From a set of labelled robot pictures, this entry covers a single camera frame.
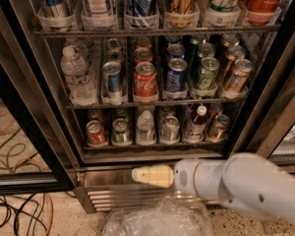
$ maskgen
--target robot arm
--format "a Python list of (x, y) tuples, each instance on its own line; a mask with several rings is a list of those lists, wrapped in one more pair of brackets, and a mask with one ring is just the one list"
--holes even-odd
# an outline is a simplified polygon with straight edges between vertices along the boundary
[[(149, 169), (149, 175), (162, 175), (154, 179), (168, 179), (167, 184), (158, 186), (169, 187), (174, 181), (185, 195), (215, 201), (260, 219), (283, 217), (295, 224), (295, 178), (263, 157), (238, 153), (227, 160), (183, 159), (176, 163), (174, 173), (164, 169)], [(140, 181), (139, 175), (133, 176)]]

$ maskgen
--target clear plastic wrap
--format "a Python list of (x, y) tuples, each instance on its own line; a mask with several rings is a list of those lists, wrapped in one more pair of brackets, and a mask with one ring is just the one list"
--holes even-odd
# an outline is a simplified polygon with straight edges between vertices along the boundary
[(103, 236), (211, 236), (207, 208), (164, 198), (156, 206), (111, 211)]

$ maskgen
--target floor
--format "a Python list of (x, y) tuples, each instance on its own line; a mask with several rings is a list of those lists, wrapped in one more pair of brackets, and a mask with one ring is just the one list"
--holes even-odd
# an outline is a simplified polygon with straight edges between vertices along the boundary
[[(5, 111), (4, 105), (0, 102), (0, 115), (5, 114)], [(19, 129), (17, 123), (11, 122), (9, 114), (0, 118), (0, 130), (8, 126), (9, 129), (0, 132), (0, 147)], [(5, 159), (4, 155), (7, 153), (11, 155), (11, 161)], [(35, 164), (28, 163), (23, 167), (15, 168), (13, 166), (20, 165), (20, 157), (17, 155), (25, 158), (31, 157)], [(33, 172), (39, 169), (37, 164), (41, 166), (44, 165), (44, 162), (39, 154), (35, 154), (35, 148), (22, 131), (0, 149), (0, 174), (10, 174), (16, 170), (18, 172)], [(51, 193), (50, 199), (46, 195), (37, 194), (23, 206), (25, 199), (29, 196), (0, 197), (0, 225), (6, 220), (4, 226), (0, 228), (0, 236), (46, 235), (45, 231), (48, 228), (50, 228), (49, 236), (102, 235), (108, 214), (101, 212), (86, 214), (77, 199), (72, 197), (73, 193)], [(207, 212), (213, 236), (295, 236), (295, 226), (280, 219), (260, 221), (246, 214), (219, 206), (209, 206)], [(35, 223), (30, 215), (39, 217), (40, 222)], [(16, 217), (19, 218), (19, 234), (14, 233)]]

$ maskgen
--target speckled floor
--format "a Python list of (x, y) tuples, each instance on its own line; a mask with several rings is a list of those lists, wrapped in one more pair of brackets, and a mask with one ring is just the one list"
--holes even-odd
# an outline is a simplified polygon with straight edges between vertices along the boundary
[[(54, 206), (52, 227), (49, 236), (100, 236), (107, 220), (107, 213), (86, 214), (79, 202), (66, 193), (50, 194)], [(42, 204), (42, 194), (34, 197)], [(11, 206), (20, 207), (22, 200), (7, 197)], [(25, 211), (33, 213), (35, 204), (29, 203)], [(295, 226), (283, 220), (261, 222), (251, 216), (220, 207), (209, 207), (213, 236), (295, 236)], [(0, 223), (4, 219), (6, 209), (0, 207)], [(47, 224), (50, 217), (48, 202), (41, 214), (41, 220)], [(13, 219), (0, 229), (0, 236), (14, 235)], [(30, 218), (24, 214), (20, 217), (19, 235), (27, 235)], [(34, 235), (44, 235), (44, 229), (37, 224)]]

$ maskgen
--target refrigerator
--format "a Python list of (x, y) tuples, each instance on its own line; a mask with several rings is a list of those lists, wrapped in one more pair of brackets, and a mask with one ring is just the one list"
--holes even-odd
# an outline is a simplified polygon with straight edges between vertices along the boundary
[[(200, 16), (196, 23), (183, 29), (166, 25), (168, 15), (163, 0), (157, 0), (155, 27), (131, 29), (126, 26), (124, 0), (118, 1), (113, 29), (91, 30), (77, 23), (74, 30), (55, 31), (42, 26), (42, 21), (39, 23), (38, 0), (0, 0), (0, 98), (48, 165), (48, 170), (42, 172), (0, 173), (0, 194), (73, 190), (86, 212), (146, 206), (164, 196), (205, 203), (200, 198), (182, 195), (174, 187), (160, 189), (135, 183), (132, 169), (162, 163), (173, 166), (182, 158), (227, 159), (243, 151), (260, 154), (295, 174), (295, 153), (277, 154), (278, 145), (286, 142), (284, 136), (295, 123), (295, 0), (281, 0), (281, 13), (276, 21), (270, 26), (257, 27), (244, 23), (208, 27), (199, 3)], [(82, 11), (77, 15), (85, 16)], [(158, 98), (149, 103), (140, 102), (133, 94), (131, 73), (137, 37), (152, 39), (154, 64), (160, 69), (161, 41), (170, 35), (186, 37), (196, 33), (204, 33), (211, 39), (224, 33), (241, 36), (240, 44), (254, 64), (245, 91), (236, 97), (222, 97), (223, 91), (217, 85), (214, 95), (191, 97), (192, 91), (188, 91), (185, 97), (168, 98), (163, 95), (163, 78), (157, 70)], [(62, 48), (68, 37), (94, 39), (92, 72), (99, 78), (96, 103), (74, 104), (68, 93), (60, 68)], [(106, 43), (111, 38), (122, 43), (128, 79), (126, 96), (118, 104), (109, 100), (107, 103), (100, 76)], [(230, 120), (227, 135), (219, 141), (203, 139), (189, 144), (182, 139), (181, 127), (176, 143), (162, 143), (159, 109), (174, 106), (183, 126), (183, 113), (190, 104), (222, 105), (223, 114)], [(112, 122), (116, 109), (123, 108), (131, 112), (131, 143), (118, 147), (112, 143)], [(156, 128), (152, 145), (140, 145), (137, 141), (136, 121), (142, 108), (154, 109)], [(101, 109), (107, 118), (105, 147), (89, 143), (88, 111), (94, 109)]]

